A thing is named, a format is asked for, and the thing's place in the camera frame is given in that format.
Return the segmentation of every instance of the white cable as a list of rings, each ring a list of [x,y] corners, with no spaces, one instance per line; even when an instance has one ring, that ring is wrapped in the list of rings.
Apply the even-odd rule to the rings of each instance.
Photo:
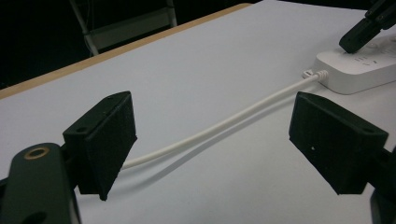
[[[212,137],[218,133],[221,133],[224,130],[234,126],[235,124],[239,123],[240,121],[249,118],[250,116],[256,114],[257,112],[263,110],[266,106],[276,102],[277,100],[287,96],[288,94],[301,89],[306,84],[314,82],[316,80],[323,80],[326,77],[327,77],[327,71],[316,72],[312,76],[307,77],[306,79],[303,79],[295,84],[292,84],[281,91],[277,91],[277,92],[273,93],[272,95],[262,99],[258,103],[242,110],[241,112],[225,119],[224,121],[222,121],[220,123],[213,125],[212,127],[208,128],[206,130],[203,130],[200,133],[197,133],[197,134],[195,134],[191,137],[188,137],[182,141],[174,143],[171,146],[164,147],[158,151],[152,152],[146,156],[142,156],[142,157],[139,157],[134,160],[126,161],[122,165],[121,170],[128,169],[128,168],[134,167],[136,165],[140,165],[142,163],[155,160],[157,158],[160,158],[161,156],[169,154],[173,151],[180,150],[182,148],[188,148],[188,147],[195,146],[195,145],[209,139],[210,137]]]

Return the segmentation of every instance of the extension socket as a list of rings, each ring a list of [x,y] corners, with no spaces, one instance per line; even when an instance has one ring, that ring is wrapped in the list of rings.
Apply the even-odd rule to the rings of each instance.
[[[332,91],[352,94],[396,80],[396,35],[373,39],[361,50],[348,54],[343,49],[333,49],[317,55],[313,72],[326,70],[329,77],[320,81]]]

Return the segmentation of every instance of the power strip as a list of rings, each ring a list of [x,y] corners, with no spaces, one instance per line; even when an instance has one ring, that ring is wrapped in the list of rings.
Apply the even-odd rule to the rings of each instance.
[[[361,50],[348,54],[343,49],[333,49],[317,55],[311,70],[327,70],[329,78],[320,81],[332,91],[352,94],[396,80],[396,35],[373,39]]]

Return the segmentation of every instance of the dark floor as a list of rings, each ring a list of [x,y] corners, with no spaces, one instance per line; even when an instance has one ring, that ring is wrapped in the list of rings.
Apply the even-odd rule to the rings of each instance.
[[[371,5],[370,0],[289,1],[361,9],[369,8]],[[76,2],[91,29],[164,7],[166,1],[77,0]],[[177,22],[182,24],[244,2],[256,3],[259,0],[174,0],[174,5]],[[0,26],[2,27],[0,89],[87,59],[91,54],[68,0],[0,0]]]

